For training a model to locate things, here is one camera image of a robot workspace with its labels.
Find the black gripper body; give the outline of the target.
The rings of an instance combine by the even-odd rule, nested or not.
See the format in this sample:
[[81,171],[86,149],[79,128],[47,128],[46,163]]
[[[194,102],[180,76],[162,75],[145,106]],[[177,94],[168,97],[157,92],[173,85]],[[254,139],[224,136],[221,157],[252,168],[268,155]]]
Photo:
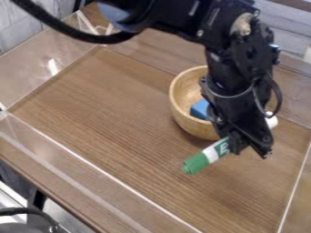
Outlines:
[[[272,65],[260,68],[258,65],[242,65],[245,73],[241,73],[236,62],[229,56],[216,56],[206,53],[209,72],[198,81],[201,96],[208,100],[208,117],[217,132],[217,126],[229,124],[238,126],[237,121],[244,118],[273,117],[278,106],[270,114],[265,111],[265,105],[270,99],[270,93],[278,96],[278,87],[272,78]],[[254,105],[244,99],[246,90],[252,86]]]

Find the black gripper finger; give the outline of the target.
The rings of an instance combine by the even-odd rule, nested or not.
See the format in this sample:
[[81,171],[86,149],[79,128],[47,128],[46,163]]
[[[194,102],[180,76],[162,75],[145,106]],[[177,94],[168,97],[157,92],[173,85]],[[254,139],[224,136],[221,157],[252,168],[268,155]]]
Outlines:
[[273,137],[268,125],[262,124],[254,127],[236,127],[240,128],[246,138],[248,147],[253,149],[261,159],[266,159],[272,154],[273,145]]
[[238,155],[248,146],[248,141],[240,128],[233,125],[224,124],[217,126],[217,133],[220,138],[228,139],[229,151],[234,155]]

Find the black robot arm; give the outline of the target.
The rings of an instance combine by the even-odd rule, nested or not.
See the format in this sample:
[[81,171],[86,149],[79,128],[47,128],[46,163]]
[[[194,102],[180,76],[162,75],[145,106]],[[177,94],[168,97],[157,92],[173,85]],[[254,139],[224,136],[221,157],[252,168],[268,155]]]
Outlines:
[[250,147],[261,157],[272,152],[273,136],[265,120],[272,97],[281,92],[273,80],[278,47],[273,31],[260,19],[253,0],[95,0],[115,28],[93,35],[63,24],[33,0],[9,0],[63,35],[93,44],[127,41],[148,28],[204,47],[208,73],[200,77],[200,95],[209,102],[208,117],[229,149]]

